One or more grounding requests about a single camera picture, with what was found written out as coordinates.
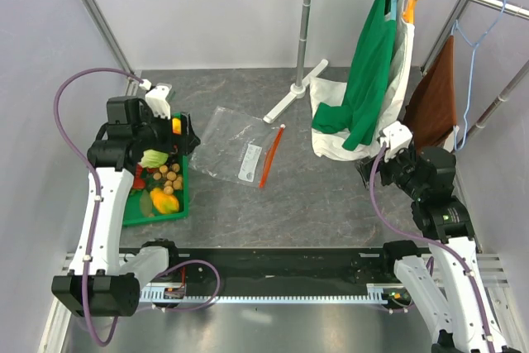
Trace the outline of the yellow lemon toy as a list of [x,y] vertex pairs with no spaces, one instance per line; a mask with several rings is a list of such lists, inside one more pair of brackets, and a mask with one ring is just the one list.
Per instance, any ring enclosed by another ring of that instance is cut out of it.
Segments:
[[175,135],[181,135],[182,134],[182,125],[181,120],[177,117],[174,117],[172,119],[172,132]]

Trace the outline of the green cabbage toy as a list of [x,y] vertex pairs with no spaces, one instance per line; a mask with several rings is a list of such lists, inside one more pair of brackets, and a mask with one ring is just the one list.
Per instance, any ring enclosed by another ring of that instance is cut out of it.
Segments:
[[138,162],[138,165],[144,169],[157,169],[164,165],[168,158],[169,155],[165,152],[157,150],[145,150],[140,161]]

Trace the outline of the clear zip top bag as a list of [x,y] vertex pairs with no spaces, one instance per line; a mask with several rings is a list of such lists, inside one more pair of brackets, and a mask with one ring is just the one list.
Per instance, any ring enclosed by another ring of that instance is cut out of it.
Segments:
[[258,187],[278,133],[278,126],[260,118],[217,107],[189,165],[216,179]]

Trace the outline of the red lobster toy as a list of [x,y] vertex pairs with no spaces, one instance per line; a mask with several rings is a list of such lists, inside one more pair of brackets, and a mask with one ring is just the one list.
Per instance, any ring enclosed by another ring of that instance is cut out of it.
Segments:
[[136,193],[142,193],[144,191],[150,192],[157,187],[157,182],[154,178],[154,174],[159,170],[156,168],[144,168],[140,165],[136,166],[134,180],[129,192],[129,195],[135,195]]

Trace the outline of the yellow green mango toy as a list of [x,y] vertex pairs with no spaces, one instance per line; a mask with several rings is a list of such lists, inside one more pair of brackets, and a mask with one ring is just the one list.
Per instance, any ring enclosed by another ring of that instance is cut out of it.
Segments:
[[149,195],[154,208],[160,214],[169,215],[179,212],[179,200],[173,194],[167,194],[161,188],[154,188]]

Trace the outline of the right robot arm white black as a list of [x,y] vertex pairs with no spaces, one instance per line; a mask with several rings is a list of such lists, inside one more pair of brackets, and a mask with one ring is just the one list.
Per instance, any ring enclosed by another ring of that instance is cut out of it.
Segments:
[[370,192],[374,181],[394,184],[412,199],[419,233],[384,244],[380,275],[400,281],[431,335],[433,352],[512,352],[496,323],[479,271],[474,228],[453,194],[456,158],[441,147],[410,146],[392,159],[386,147],[358,168]]

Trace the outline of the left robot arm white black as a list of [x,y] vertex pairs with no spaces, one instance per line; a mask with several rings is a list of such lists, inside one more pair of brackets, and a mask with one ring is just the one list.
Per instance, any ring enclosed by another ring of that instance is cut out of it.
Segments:
[[179,120],[176,134],[172,119],[142,98],[107,101],[107,122],[87,154],[88,202],[78,247],[67,274],[55,276],[51,285],[53,295],[76,317],[129,317],[151,280],[179,277],[178,249],[166,239],[146,242],[126,265],[119,256],[126,201],[145,151],[188,155],[200,143],[189,114],[181,112]]

